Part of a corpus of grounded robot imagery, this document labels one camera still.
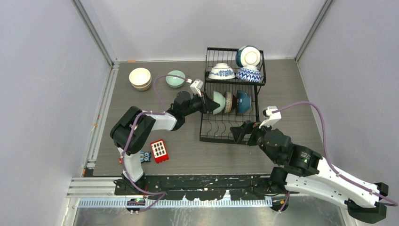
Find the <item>beige bowl with flower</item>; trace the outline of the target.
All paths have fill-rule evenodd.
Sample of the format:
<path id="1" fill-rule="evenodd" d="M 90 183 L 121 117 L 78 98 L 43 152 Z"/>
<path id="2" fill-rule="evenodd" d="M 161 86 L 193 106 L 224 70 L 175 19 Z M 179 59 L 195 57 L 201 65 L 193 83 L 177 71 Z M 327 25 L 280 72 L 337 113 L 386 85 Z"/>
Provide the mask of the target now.
<path id="1" fill-rule="evenodd" d="M 142 87 L 150 83 L 152 76 L 148 69 L 140 67 L 132 70 L 128 78 L 133 86 Z"/>

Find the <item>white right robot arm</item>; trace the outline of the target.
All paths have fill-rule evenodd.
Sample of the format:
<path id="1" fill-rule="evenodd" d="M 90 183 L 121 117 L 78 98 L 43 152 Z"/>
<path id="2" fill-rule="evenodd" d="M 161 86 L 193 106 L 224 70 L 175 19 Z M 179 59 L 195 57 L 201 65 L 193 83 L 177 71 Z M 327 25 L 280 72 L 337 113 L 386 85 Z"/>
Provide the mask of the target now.
<path id="1" fill-rule="evenodd" d="M 331 169 L 321 154 L 294 144 L 279 129 L 245 121 L 230 131 L 236 143 L 250 135 L 246 144 L 259 147 L 276 164 L 267 185 L 272 192 L 308 194 L 346 209 L 351 217 L 370 224 L 385 219 L 387 205 L 380 202 L 380 195 L 388 195 L 387 184 L 368 183 Z"/>

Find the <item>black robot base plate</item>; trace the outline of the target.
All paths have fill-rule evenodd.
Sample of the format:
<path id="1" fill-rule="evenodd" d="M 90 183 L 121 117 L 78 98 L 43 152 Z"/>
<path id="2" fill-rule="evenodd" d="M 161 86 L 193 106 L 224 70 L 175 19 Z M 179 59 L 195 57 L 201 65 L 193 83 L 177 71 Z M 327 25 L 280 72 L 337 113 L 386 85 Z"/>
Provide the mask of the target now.
<path id="1" fill-rule="evenodd" d="M 114 180 L 114 184 L 116 195 L 143 195 L 153 201 L 215 201 L 226 194 L 234 201 L 261 200 L 287 194 L 270 188 L 269 175 L 147 175 L 135 185 L 125 177 Z"/>

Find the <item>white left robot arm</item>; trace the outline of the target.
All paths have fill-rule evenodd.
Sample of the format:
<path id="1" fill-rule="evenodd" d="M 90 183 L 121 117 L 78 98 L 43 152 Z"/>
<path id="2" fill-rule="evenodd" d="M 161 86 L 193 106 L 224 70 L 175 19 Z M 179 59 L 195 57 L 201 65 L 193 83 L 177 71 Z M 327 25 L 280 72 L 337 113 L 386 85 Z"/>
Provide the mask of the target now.
<path id="1" fill-rule="evenodd" d="M 137 106 L 130 107 L 110 131 L 110 137 L 122 157 L 123 177 L 128 180 L 126 189 L 133 195 L 144 190 L 144 170 L 140 151 L 150 133 L 156 130 L 175 131 L 185 123 L 185 117 L 200 112 L 212 113 L 220 104 L 204 92 L 191 95 L 181 91 L 165 112 L 144 111 Z"/>

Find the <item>pale green striped bowl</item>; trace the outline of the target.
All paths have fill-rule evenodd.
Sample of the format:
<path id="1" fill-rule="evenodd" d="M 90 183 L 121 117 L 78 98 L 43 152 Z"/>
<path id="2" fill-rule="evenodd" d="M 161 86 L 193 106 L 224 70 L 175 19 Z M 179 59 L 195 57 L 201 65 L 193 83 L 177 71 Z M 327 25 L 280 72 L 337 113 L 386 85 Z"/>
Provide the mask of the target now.
<path id="1" fill-rule="evenodd" d="M 173 70 L 170 71 L 169 76 L 165 78 L 166 83 L 172 88 L 179 88 L 182 87 L 185 83 L 185 73 L 180 70 Z"/>

